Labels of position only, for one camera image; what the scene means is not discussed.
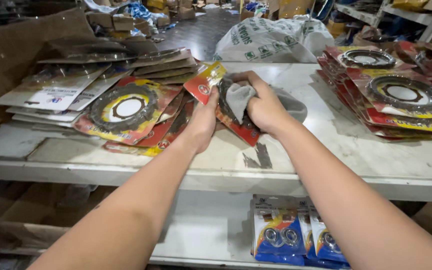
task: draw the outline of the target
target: lower shelf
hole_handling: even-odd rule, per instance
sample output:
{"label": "lower shelf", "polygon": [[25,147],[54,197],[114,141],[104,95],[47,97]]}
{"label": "lower shelf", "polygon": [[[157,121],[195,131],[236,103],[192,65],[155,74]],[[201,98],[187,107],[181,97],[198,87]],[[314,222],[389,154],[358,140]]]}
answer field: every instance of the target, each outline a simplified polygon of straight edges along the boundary
{"label": "lower shelf", "polygon": [[[250,254],[250,193],[179,190],[151,264],[234,269],[305,269],[256,261]],[[45,249],[0,249],[0,253],[39,255]]]}

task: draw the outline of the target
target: floor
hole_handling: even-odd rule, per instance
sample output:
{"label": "floor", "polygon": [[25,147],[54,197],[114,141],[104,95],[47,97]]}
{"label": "floor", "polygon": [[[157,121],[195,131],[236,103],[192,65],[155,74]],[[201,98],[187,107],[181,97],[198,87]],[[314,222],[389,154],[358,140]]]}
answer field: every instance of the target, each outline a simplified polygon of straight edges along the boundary
{"label": "floor", "polygon": [[206,14],[193,20],[179,20],[174,28],[165,33],[156,34],[156,38],[165,40],[156,43],[159,50],[186,47],[193,57],[201,61],[213,60],[218,41],[240,22],[240,16],[232,15],[228,9],[206,9]]}

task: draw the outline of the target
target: white shelf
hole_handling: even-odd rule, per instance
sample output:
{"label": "white shelf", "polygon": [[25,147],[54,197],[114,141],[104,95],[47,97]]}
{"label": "white shelf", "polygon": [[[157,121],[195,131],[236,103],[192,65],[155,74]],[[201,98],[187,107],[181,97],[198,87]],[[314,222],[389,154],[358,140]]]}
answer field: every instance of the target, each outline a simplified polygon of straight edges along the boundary
{"label": "white shelf", "polygon": [[417,13],[417,12],[406,11],[406,10],[402,10],[402,9],[395,9],[395,8],[391,7],[390,5],[384,6],[382,8],[382,11],[389,13],[389,14],[397,15],[399,17],[403,17],[406,20],[417,22],[417,23],[425,25],[425,26],[428,26],[432,21],[432,14]]}
{"label": "white shelf", "polygon": [[[308,107],[304,125],[336,157],[392,200],[432,201],[432,141],[385,143],[369,134],[315,75],[317,64],[224,62],[230,72],[254,70]],[[0,132],[0,179],[120,186],[151,158],[111,153],[103,140],[63,138],[27,130]],[[197,155],[181,184],[184,190],[305,196],[284,148],[270,136],[272,169],[249,168],[245,156],[256,151],[228,130],[214,134]]]}
{"label": "white shelf", "polygon": [[342,5],[342,4],[338,4],[338,3],[334,3],[334,8],[337,11],[342,12],[342,13],[349,15],[353,18],[356,18],[358,20],[361,20],[361,21],[369,24],[370,26],[377,27],[377,25],[375,25],[378,22],[378,17],[376,14],[358,11],[349,5]]}
{"label": "white shelf", "polygon": [[[152,264],[237,269],[302,269],[258,262],[250,254],[252,223],[249,193],[181,190],[149,262]],[[0,249],[0,253],[39,255],[44,249]]]}

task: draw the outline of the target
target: white plastic sack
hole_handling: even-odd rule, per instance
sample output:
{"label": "white plastic sack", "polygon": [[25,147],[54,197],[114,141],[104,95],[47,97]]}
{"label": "white plastic sack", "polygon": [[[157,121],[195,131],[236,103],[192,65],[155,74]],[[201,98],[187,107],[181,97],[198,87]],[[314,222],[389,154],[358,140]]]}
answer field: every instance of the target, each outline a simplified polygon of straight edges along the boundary
{"label": "white plastic sack", "polygon": [[270,21],[248,18],[233,26],[216,45],[214,60],[270,63],[316,63],[334,39],[319,20],[307,15]]}

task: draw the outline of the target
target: dirty shelf surface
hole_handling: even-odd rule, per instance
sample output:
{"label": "dirty shelf surface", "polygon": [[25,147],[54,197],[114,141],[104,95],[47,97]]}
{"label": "dirty shelf surface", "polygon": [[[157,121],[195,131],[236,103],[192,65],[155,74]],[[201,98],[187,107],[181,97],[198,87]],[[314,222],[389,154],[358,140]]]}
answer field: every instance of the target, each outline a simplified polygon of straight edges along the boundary
{"label": "dirty shelf surface", "polygon": [[[230,72],[254,70],[269,84],[302,101],[308,107],[304,125],[335,156],[388,198],[432,200],[432,141],[385,143],[369,134],[315,74],[318,65],[237,62],[223,65]],[[31,181],[118,186],[150,160],[146,156],[107,152],[100,147],[103,143],[46,139],[24,161],[0,157],[0,179],[29,177]],[[261,156],[258,157],[255,148],[228,130],[216,132],[208,149],[195,157],[181,188],[304,195],[304,188],[279,142],[266,134],[259,143],[267,149],[270,169],[258,166]],[[15,176],[15,170],[21,176]]]}

